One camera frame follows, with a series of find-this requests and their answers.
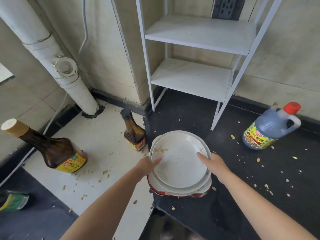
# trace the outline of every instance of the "bottle cap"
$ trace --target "bottle cap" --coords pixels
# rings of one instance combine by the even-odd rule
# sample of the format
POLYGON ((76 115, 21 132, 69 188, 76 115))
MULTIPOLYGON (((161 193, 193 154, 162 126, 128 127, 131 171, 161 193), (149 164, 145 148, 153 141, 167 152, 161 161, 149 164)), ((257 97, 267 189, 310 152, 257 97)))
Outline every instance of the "bottle cap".
POLYGON ((290 102, 283 107, 284 112, 290 115, 294 115, 301 109, 301 105, 297 102, 290 102))
POLYGON ((124 120, 130 120, 132 118, 130 109, 124 108, 123 110, 121 110, 120 114, 124 120))
POLYGON ((29 128, 30 128, 29 126, 27 126, 26 124, 22 123, 17 119, 7 120, 1 125, 1 129, 3 131, 6 131, 7 133, 12 134, 15 137, 23 136, 29 130, 29 128))

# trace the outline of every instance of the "small brown bottle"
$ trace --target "small brown bottle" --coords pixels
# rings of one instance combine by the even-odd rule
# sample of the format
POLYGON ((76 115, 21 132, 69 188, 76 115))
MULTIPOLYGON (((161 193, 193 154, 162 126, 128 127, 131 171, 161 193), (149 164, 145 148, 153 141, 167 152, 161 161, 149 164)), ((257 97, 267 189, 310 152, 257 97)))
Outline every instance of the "small brown bottle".
POLYGON ((146 143, 146 132, 136 124, 130 109, 124 108, 120 112, 127 129, 123 133, 129 145, 136 151, 141 150, 146 143))
POLYGON ((1 125, 1 129, 40 151, 49 168, 73 173, 87 160, 86 154, 68 138, 47 137, 17 119, 7 120, 1 125))

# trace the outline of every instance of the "white countertop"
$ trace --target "white countertop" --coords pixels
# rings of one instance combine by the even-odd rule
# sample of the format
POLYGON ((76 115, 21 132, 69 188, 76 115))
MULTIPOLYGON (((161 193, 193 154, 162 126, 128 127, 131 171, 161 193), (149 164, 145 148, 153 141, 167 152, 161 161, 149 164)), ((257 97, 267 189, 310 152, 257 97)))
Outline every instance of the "white countertop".
MULTIPOLYGON (((24 166, 28 173, 78 215, 144 154, 148 154, 147 147, 140 153, 126 142, 123 136, 126 127, 120 115, 122 108, 111 104, 105 106, 97 118, 86 119, 79 114, 53 136, 69 138, 88 154, 88 161, 77 172, 68 174, 48 168, 38 151, 24 166), (108 170, 108 173, 103 175, 104 170, 108 170)), ((143 126, 141 115, 133 113, 133 118, 138 125, 143 126)), ((137 184, 114 237, 117 240, 138 240, 149 219, 152 205, 153 194, 149 193, 145 177, 137 184)))

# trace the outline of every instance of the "white shelf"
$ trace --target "white shelf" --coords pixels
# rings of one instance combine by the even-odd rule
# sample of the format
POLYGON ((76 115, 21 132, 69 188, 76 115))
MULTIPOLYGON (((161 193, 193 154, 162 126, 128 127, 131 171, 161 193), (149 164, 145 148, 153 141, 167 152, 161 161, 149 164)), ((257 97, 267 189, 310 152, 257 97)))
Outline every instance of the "white shelf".
POLYGON ((246 56, 256 29, 252 22, 168 15, 146 30, 145 39, 246 56))
POLYGON ((151 84, 224 102, 231 70, 177 59, 165 59, 151 77, 151 84))

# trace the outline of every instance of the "metal shelf frame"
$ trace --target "metal shelf frame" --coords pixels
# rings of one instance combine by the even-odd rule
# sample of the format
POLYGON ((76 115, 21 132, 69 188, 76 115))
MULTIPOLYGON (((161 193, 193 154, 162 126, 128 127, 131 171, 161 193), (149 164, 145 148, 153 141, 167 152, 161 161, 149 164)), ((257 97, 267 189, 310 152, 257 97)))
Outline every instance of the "metal shelf frame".
MULTIPOLYGON (((254 20, 254 24, 256 25, 258 23, 258 21, 261 18, 261 15, 267 5, 269 0, 263 0, 261 7, 258 10, 257 16, 254 20)), ((246 56, 242 66, 239 69, 239 72, 235 78, 235 80, 233 81, 233 77, 234 77, 234 72, 236 71, 239 62, 242 58, 243 55, 237 55, 237 59, 235 61, 235 64, 232 68, 231 71, 231 75, 230 75, 230 79, 229 79, 229 85, 228 85, 228 89, 227 89, 227 93, 226 93, 226 97, 224 102, 219 102, 217 103, 217 107, 215 110, 215 114, 214 114, 214 118, 213 118, 213 122, 212 122, 212 126, 211 126, 211 130, 214 129, 214 127, 217 125, 218 120, 220 119, 224 109, 226 108, 227 103, 229 102, 232 94, 234 93, 235 88, 237 87, 241 77, 243 76, 250 60, 252 59, 254 52, 256 52, 258 45, 260 44, 262 37, 264 36, 264 34, 266 33, 267 28, 269 27, 274 15, 276 14, 280 4, 281 4, 282 0, 274 0, 271 8, 265 18, 265 20, 262 23, 261 28, 259 29, 253 43, 252 46, 249 50, 248 55, 246 56)), ((144 60, 145 60, 145 64, 146 64, 146 74, 147 74, 147 79, 148 79, 148 85, 149 85, 149 92, 150 92, 150 100, 151 100, 151 106, 152 106, 152 110, 155 111, 156 106, 158 105, 159 101, 161 100, 162 96, 164 95, 165 91, 167 90, 167 88, 164 88, 162 93, 160 94, 159 98, 157 99, 157 101, 154 101, 154 96, 153 96, 153 90, 152 90, 152 83, 151 83, 151 73, 150 73, 150 64, 149 64, 149 58, 148 58, 148 52, 147 52, 147 45, 146 45, 146 38, 145 38, 145 26, 144 26, 144 19, 143 19, 143 10, 142 10, 142 2, 141 0, 136 0, 136 4, 137 4, 137 11, 138 11, 138 19, 139 19, 139 26, 140 26, 140 33, 141 33, 141 39, 142 39, 142 47, 143 47, 143 54, 144 54, 144 60)), ((168 15, 168 0, 164 0, 164 15, 168 15)), ((165 58, 169 58, 168 57, 168 43, 165 43, 165 58)))

